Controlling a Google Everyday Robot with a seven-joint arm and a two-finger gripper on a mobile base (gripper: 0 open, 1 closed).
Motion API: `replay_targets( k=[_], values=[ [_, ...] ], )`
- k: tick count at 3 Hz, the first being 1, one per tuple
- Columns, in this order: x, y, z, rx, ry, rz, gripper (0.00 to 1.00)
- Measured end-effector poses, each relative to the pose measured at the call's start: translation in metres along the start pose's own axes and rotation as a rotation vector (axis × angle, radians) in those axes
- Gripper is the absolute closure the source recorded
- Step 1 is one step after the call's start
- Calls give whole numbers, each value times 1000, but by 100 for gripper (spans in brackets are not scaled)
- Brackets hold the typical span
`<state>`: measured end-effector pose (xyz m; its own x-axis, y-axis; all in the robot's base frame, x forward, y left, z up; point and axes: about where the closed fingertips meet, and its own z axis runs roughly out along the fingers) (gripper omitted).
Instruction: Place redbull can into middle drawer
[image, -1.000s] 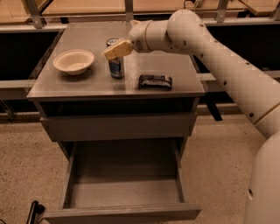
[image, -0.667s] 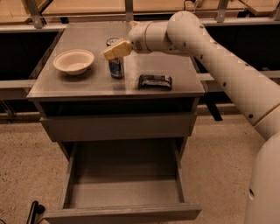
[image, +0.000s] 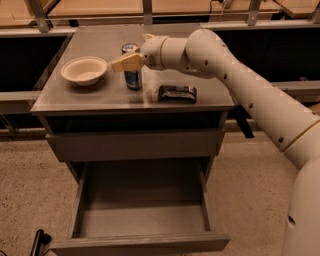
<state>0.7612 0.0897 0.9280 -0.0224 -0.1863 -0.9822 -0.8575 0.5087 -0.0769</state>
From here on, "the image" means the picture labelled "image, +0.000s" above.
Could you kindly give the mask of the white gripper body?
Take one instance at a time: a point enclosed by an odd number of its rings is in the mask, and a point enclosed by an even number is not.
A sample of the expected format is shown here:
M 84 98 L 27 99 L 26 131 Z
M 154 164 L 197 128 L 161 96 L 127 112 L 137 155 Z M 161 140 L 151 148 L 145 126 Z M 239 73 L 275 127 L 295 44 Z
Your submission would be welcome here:
M 155 35 L 154 38 L 144 40 L 140 47 L 140 53 L 144 64 L 152 70 L 165 70 L 166 67 L 162 61 L 162 48 L 168 36 Z

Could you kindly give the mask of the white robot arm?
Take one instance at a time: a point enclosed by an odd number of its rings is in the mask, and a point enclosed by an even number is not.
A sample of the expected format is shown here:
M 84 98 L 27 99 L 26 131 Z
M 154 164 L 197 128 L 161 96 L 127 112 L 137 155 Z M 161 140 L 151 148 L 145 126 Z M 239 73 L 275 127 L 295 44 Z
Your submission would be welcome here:
M 320 256 L 320 116 L 241 63 L 213 31 L 186 38 L 146 33 L 138 53 L 112 70 L 173 69 L 219 79 L 298 169 L 288 208 L 282 256 Z

